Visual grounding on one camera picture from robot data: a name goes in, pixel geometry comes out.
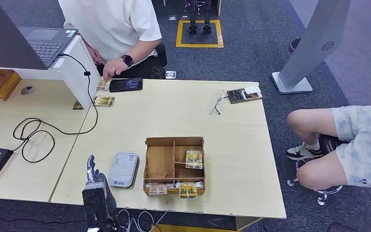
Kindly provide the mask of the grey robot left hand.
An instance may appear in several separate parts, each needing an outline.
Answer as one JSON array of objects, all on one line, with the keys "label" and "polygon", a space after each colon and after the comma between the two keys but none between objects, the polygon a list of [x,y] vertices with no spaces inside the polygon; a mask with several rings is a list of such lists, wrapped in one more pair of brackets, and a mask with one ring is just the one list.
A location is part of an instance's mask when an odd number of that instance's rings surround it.
[{"label": "grey robot left hand", "polygon": [[87,182],[82,190],[86,222],[89,228],[111,227],[115,223],[116,201],[106,176],[95,169],[95,157],[87,160]]}]

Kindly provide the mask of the person's left hand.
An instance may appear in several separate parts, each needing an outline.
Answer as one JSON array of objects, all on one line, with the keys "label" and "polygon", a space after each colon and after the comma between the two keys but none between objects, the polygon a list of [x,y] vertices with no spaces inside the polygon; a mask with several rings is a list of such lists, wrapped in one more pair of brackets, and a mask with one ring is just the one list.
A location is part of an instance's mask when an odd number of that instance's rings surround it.
[{"label": "person's left hand", "polygon": [[114,58],[108,61],[103,68],[103,80],[108,81],[115,75],[120,75],[121,72],[128,69],[128,65],[122,58]]}]

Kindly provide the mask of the person's right hand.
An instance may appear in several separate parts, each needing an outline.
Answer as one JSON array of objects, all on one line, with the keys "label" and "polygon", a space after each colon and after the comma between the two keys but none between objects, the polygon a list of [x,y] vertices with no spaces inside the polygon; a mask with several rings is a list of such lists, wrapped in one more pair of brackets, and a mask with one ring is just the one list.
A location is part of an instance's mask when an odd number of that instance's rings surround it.
[{"label": "person's right hand", "polygon": [[85,45],[95,65],[98,65],[98,66],[101,65],[100,53],[96,49],[92,48],[90,45],[88,44],[85,44]]}]

